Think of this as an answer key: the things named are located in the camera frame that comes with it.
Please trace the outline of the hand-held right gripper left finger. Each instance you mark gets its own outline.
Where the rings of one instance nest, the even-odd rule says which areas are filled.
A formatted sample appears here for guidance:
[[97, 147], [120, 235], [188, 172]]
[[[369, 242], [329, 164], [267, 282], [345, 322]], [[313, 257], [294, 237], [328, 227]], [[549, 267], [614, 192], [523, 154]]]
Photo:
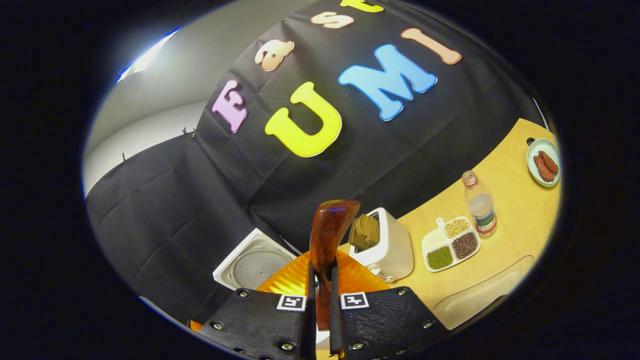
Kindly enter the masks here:
[[310, 254], [295, 258], [258, 289], [236, 289], [198, 334], [256, 360], [316, 360]]

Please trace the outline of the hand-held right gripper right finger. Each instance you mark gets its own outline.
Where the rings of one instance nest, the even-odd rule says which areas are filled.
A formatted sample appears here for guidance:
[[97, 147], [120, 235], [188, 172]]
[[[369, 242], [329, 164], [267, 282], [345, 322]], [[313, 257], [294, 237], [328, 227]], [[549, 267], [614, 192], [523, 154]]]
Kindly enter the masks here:
[[450, 336], [411, 287], [389, 287], [343, 251], [331, 279], [330, 355], [339, 360], [407, 360]]

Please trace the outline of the white rice cooker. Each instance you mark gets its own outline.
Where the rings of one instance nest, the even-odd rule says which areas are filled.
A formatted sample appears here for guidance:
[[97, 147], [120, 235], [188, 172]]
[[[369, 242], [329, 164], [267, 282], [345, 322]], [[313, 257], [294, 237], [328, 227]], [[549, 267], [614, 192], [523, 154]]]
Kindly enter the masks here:
[[254, 228], [215, 268], [216, 282], [232, 291], [256, 290], [297, 255]]

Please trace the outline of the brown wooden spoon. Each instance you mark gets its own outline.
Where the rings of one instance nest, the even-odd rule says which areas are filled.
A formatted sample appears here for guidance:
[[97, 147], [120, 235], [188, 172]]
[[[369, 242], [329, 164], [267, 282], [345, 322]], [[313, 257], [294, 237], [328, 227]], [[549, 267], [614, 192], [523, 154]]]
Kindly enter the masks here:
[[318, 280], [315, 309], [319, 331], [330, 329], [332, 272], [336, 253], [360, 207], [361, 203], [357, 199], [336, 199], [321, 203], [314, 213], [310, 234], [310, 262]]

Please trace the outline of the white toaster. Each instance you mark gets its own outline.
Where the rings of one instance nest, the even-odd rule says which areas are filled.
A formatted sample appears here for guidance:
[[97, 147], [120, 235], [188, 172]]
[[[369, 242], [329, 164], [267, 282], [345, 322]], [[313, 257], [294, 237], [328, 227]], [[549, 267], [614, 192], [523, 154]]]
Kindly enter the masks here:
[[413, 247], [406, 227], [383, 207], [371, 210], [368, 216], [378, 220], [379, 243], [362, 251], [351, 245], [349, 256], [385, 283], [406, 278], [414, 269]]

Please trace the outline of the brown bread slice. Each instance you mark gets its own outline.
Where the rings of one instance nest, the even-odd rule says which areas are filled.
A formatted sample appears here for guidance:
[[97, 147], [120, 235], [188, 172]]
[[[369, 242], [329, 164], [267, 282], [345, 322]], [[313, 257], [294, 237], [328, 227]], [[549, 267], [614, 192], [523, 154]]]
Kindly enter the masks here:
[[380, 242], [380, 222], [377, 218], [362, 214], [358, 218], [356, 226], [357, 233], [361, 239], [361, 248], [372, 248]]
[[361, 232], [361, 219], [359, 218], [354, 219], [350, 226], [349, 244], [354, 246], [357, 252], [366, 250], [368, 246], [367, 237]]

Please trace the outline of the white divided grain dish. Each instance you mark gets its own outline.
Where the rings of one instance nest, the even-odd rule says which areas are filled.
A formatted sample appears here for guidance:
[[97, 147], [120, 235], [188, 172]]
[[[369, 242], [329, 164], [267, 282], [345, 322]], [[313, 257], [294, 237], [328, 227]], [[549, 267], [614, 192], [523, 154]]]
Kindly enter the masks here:
[[482, 246], [471, 221], [457, 216], [449, 221], [436, 219], [437, 228], [422, 239], [422, 257], [426, 269], [439, 272], [461, 264]]

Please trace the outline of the black backdrop cloth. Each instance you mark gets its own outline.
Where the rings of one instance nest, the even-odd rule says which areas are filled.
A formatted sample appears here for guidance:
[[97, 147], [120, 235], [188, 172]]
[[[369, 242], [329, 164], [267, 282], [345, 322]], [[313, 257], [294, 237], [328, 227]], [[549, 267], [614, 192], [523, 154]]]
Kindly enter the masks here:
[[97, 242], [179, 322], [230, 291], [213, 271], [254, 229], [308, 249], [316, 207], [406, 215], [519, 119], [514, 69], [407, 0], [235, 0], [181, 27], [98, 111], [83, 158]]

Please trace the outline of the clear plastic bottle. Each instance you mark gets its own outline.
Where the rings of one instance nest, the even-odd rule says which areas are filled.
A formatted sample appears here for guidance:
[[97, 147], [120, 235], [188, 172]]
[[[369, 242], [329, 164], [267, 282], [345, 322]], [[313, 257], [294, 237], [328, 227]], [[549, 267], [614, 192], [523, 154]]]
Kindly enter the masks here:
[[474, 228], [482, 239], [489, 239], [498, 227], [492, 194], [474, 171], [462, 173], [461, 181]]

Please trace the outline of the brown sausage piece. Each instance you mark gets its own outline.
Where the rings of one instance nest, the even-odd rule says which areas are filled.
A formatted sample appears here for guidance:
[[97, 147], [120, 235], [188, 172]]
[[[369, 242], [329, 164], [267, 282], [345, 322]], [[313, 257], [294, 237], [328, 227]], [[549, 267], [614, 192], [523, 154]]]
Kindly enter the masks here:
[[555, 180], [555, 173], [549, 170], [542, 157], [540, 155], [535, 155], [533, 157], [533, 160], [535, 166], [537, 167], [540, 178], [542, 178], [542, 180], [546, 183], [553, 182]]
[[551, 158], [546, 152], [544, 152], [543, 150], [539, 150], [538, 151], [538, 155], [541, 157], [542, 162], [544, 162], [544, 165], [546, 166], [546, 168], [551, 171], [551, 173], [553, 174], [558, 174], [559, 172], [559, 167], [558, 165], [555, 163], [555, 161], [553, 160], [553, 158]]

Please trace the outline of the pale green plate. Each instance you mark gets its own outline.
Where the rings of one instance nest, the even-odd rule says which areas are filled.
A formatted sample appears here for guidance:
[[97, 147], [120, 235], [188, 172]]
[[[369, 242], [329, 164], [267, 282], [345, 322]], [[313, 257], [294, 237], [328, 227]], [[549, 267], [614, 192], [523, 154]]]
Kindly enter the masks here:
[[[545, 152], [558, 166], [558, 173], [555, 175], [552, 181], [546, 181], [540, 175], [538, 166], [535, 164], [534, 157], [539, 155], [539, 152]], [[555, 187], [563, 174], [562, 157], [557, 147], [548, 139], [539, 138], [533, 141], [526, 151], [526, 166], [532, 178], [542, 187], [552, 188]]]

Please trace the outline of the large ceiling light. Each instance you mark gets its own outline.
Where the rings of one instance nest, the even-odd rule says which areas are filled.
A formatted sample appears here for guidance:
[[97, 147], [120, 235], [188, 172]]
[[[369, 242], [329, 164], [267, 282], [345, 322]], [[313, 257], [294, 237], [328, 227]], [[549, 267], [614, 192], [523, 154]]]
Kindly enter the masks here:
[[181, 28], [178, 27], [172, 32], [167, 33], [164, 37], [162, 37], [162, 39], [153, 44], [153, 46], [151, 46], [148, 50], [144, 51], [142, 55], [138, 56], [134, 61], [131, 62], [131, 64], [127, 68], [121, 71], [118, 79], [115, 82], [119, 83], [130, 75], [146, 70], [158, 55], [160, 50], [162, 50], [162, 48], [165, 46], [165, 44], [169, 42], [180, 30]]

